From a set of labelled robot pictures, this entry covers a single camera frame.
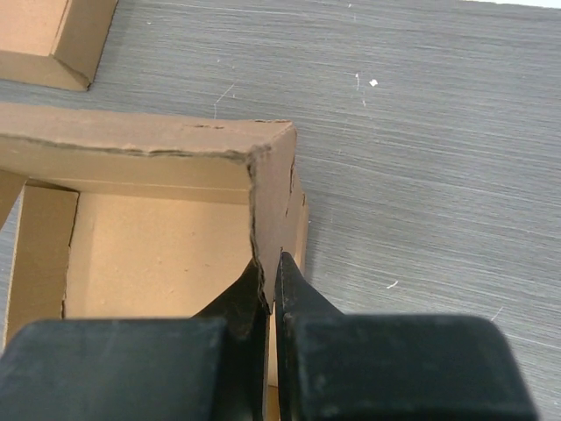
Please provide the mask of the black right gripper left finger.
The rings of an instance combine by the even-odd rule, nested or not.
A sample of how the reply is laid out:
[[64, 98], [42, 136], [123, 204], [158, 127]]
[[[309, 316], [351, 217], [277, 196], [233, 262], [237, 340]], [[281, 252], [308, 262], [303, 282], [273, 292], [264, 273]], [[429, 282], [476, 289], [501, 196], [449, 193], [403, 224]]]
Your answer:
[[261, 420], [269, 315], [254, 263], [191, 318], [42, 320], [1, 359], [4, 420]]

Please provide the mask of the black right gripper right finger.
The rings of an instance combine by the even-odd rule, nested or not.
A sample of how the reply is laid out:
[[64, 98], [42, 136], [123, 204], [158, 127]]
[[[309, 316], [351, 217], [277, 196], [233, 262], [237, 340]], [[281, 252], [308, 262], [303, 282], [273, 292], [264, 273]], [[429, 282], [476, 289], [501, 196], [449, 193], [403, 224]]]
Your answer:
[[289, 253], [275, 284], [284, 420], [536, 420], [511, 347], [463, 314], [345, 314]]

